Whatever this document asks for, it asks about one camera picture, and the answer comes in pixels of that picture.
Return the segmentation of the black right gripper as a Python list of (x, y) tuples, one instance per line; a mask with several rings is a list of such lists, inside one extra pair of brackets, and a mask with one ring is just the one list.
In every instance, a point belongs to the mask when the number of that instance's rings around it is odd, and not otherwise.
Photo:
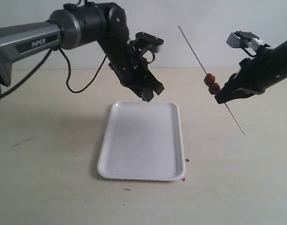
[(243, 60), (240, 67), (240, 71), (232, 74), (223, 88), (215, 94), (218, 104), (261, 95), (274, 85), (274, 59), (270, 52), (251, 60)]

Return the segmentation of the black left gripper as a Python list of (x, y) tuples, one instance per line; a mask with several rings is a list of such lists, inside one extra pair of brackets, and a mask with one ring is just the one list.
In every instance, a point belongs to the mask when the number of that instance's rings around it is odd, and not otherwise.
[(135, 44), (136, 42), (108, 42), (107, 57), (111, 69), (121, 84), (131, 89), (141, 100), (150, 102), (154, 92), (160, 95), (165, 88), (148, 68), (150, 61), (144, 57), (144, 54), (150, 51), (139, 49)]

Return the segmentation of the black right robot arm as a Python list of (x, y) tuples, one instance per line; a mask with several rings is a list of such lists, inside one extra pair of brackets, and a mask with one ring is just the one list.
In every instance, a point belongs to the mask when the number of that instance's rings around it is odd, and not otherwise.
[(214, 75), (208, 73), (205, 76), (204, 83), (218, 104), (261, 95), (287, 78), (287, 41), (271, 46), (251, 32), (236, 31), (226, 42), (245, 52), (251, 48), (255, 54), (249, 54), (239, 63), (239, 71), (232, 74), (223, 87), (219, 86)]

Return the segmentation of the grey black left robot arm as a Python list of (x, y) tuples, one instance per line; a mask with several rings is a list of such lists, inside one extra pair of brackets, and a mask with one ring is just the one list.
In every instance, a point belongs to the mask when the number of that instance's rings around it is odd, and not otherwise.
[(120, 83), (144, 101), (164, 87), (148, 69), (146, 52), (156, 54), (163, 40), (139, 32), (131, 40), (125, 11), (116, 3), (68, 3), (45, 22), (0, 28), (0, 100), (16, 90), (10, 86), (13, 63), (46, 51), (70, 50), (97, 42)]

